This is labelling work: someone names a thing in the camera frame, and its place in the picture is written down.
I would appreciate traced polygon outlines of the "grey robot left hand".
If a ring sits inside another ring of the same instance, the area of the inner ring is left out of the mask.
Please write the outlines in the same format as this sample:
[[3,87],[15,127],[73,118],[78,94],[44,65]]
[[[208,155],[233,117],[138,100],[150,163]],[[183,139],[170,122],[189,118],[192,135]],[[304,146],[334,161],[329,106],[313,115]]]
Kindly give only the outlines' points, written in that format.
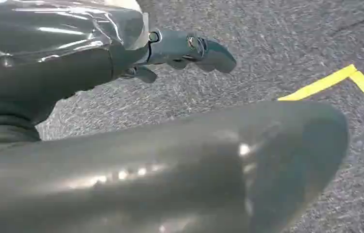
[[221,44],[151,30],[135,0],[0,0],[0,233],[279,233],[334,178],[345,115],[259,101],[44,141],[55,104],[150,65],[230,73]]

